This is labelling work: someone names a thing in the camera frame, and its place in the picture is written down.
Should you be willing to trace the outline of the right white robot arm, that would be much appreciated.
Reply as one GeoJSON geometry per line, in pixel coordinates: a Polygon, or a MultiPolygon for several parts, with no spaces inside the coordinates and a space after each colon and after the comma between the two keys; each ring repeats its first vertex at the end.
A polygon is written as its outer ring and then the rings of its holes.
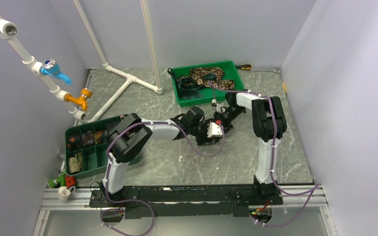
{"type": "Polygon", "coordinates": [[[258,166],[254,174],[252,199],[257,204],[263,204],[277,193],[274,166],[277,159],[277,149],[287,130],[281,99],[269,97],[255,92],[242,90],[227,90],[225,95],[228,106],[217,108],[214,119],[219,120],[228,132],[232,121],[246,110],[252,112],[253,132],[259,141],[258,166]]]}

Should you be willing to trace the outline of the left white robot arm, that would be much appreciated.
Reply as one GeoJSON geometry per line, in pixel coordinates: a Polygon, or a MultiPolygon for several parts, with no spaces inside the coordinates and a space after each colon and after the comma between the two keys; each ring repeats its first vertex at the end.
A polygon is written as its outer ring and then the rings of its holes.
{"type": "Polygon", "coordinates": [[[196,144],[202,146],[224,141],[224,133],[221,120],[205,119],[203,110],[196,106],[167,120],[143,119],[136,113],[124,116],[107,136],[102,200],[111,207],[121,202],[127,168],[149,140],[180,140],[193,136],[196,144]]]}

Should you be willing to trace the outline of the dark orange patterned tie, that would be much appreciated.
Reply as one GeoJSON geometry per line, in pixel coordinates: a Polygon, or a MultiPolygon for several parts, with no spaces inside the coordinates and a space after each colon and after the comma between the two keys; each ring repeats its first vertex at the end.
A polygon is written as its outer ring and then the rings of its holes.
{"type": "Polygon", "coordinates": [[[214,134],[208,138],[208,144],[218,143],[222,138],[224,138],[224,133],[214,134]]]}

